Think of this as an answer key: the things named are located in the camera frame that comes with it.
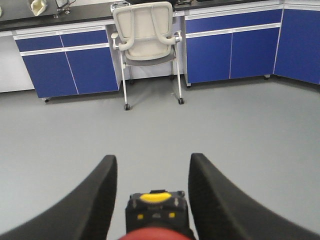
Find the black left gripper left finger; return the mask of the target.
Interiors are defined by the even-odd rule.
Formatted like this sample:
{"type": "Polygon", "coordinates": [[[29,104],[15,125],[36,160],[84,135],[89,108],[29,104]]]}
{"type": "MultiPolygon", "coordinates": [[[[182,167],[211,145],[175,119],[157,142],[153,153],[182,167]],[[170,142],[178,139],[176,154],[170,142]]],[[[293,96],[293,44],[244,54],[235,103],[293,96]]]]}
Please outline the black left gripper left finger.
{"type": "Polygon", "coordinates": [[[105,240],[117,194],[117,158],[106,155],[67,196],[1,234],[2,240],[105,240]]]}

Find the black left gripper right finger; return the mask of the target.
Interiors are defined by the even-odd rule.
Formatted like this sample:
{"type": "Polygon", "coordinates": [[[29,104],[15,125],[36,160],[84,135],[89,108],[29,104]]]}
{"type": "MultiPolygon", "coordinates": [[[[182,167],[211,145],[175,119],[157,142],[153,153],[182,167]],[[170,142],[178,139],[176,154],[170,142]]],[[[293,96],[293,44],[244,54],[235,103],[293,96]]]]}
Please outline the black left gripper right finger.
{"type": "Polygon", "coordinates": [[[202,153],[192,153],[188,196],[201,240],[318,240],[319,234],[248,196],[202,153]]]}

